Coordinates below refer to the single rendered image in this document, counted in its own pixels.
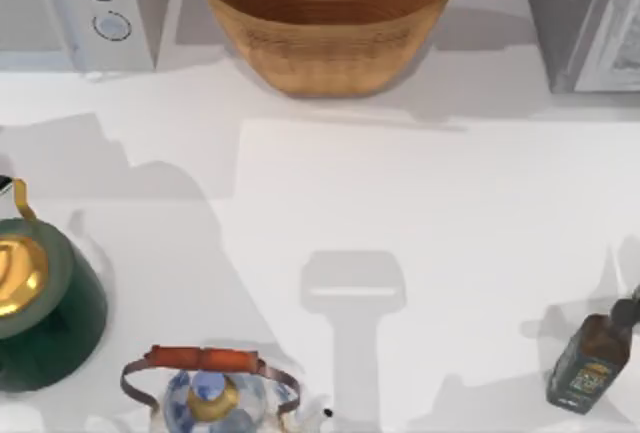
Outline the pale microwave oven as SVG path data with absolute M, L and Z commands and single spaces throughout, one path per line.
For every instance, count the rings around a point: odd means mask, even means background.
M 155 69 L 169 0 L 0 0 L 0 72 L 130 73 Z M 92 25 L 114 11 L 131 23 L 124 41 Z

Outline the dark green bottle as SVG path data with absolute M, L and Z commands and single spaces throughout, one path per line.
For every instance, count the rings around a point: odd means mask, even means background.
M 587 316 L 548 377 L 546 400 L 573 413 L 588 413 L 627 365 L 639 323 L 640 285 L 608 313 Z

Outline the green and gold kettle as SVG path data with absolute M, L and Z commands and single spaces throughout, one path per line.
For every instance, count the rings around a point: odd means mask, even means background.
M 104 333 L 108 304 L 81 251 L 37 218 L 26 183 L 12 178 L 16 213 L 0 215 L 0 393 L 18 394 L 74 373 Z

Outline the blue and white teapot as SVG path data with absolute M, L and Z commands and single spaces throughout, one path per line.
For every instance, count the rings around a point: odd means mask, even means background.
M 158 398 L 129 382 L 158 368 L 176 372 Z M 149 433 L 328 433 L 334 417 L 322 400 L 304 404 L 298 380 L 256 351 L 154 345 L 124 366 L 120 387 L 150 408 Z

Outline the woven wooden basket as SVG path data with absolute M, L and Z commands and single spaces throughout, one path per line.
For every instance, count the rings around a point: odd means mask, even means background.
M 383 89 L 416 56 L 449 0 L 208 0 L 271 87 L 297 97 Z

